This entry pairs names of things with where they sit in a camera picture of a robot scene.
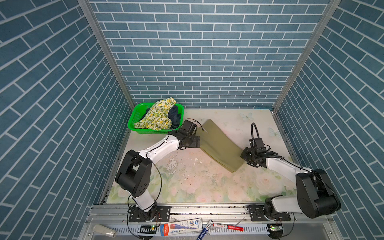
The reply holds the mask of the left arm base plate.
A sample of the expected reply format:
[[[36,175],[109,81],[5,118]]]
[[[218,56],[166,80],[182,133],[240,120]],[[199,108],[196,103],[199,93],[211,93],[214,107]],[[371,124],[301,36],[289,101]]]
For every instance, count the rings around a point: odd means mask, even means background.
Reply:
[[[128,220],[131,223],[143,222],[165,222],[170,219],[171,207],[170,206],[153,206],[148,212],[141,210],[136,206],[132,206],[129,210]]]

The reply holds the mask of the olive green skirt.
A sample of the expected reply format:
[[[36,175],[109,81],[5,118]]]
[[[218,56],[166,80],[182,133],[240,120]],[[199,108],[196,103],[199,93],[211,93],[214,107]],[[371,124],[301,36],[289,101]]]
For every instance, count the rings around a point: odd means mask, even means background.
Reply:
[[[212,120],[198,128],[197,136],[200,137],[200,149],[229,172],[236,172],[245,162],[241,158],[243,150]]]

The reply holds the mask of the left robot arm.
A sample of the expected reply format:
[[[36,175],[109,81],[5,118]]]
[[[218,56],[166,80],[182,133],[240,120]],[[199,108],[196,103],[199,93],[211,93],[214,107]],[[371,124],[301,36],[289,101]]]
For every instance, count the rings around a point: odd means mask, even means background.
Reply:
[[[139,210],[149,213],[156,208],[156,200],[148,191],[152,167],[172,152],[200,147],[198,123],[186,119],[179,129],[168,132],[158,143],[139,152],[130,150],[125,154],[115,182],[131,194]]]

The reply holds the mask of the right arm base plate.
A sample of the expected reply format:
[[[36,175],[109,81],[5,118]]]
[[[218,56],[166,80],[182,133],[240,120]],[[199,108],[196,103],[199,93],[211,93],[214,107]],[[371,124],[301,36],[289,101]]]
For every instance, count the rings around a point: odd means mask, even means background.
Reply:
[[[263,221],[289,222],[291,221],[291,216],[289,213],[278,213],[268,206],[247,205],[246,209],[250,214],[250,218],[252,222],[263,222]]]

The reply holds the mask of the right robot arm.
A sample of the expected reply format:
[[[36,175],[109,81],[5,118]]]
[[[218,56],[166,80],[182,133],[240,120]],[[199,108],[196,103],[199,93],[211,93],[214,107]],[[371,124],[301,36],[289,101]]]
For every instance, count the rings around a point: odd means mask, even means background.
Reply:
[[[264,205],[264,216],[270,221],[290,213],[304,214],[310,219],[331,215],[341,209],[341,201],[328,174],[321,169],[308,169],[298,166],[276,152],[266,148],[261,138],[251,138],[241,158],[252,167],[272,170],[293,182],[295,196],[275,196],[268,198]]]

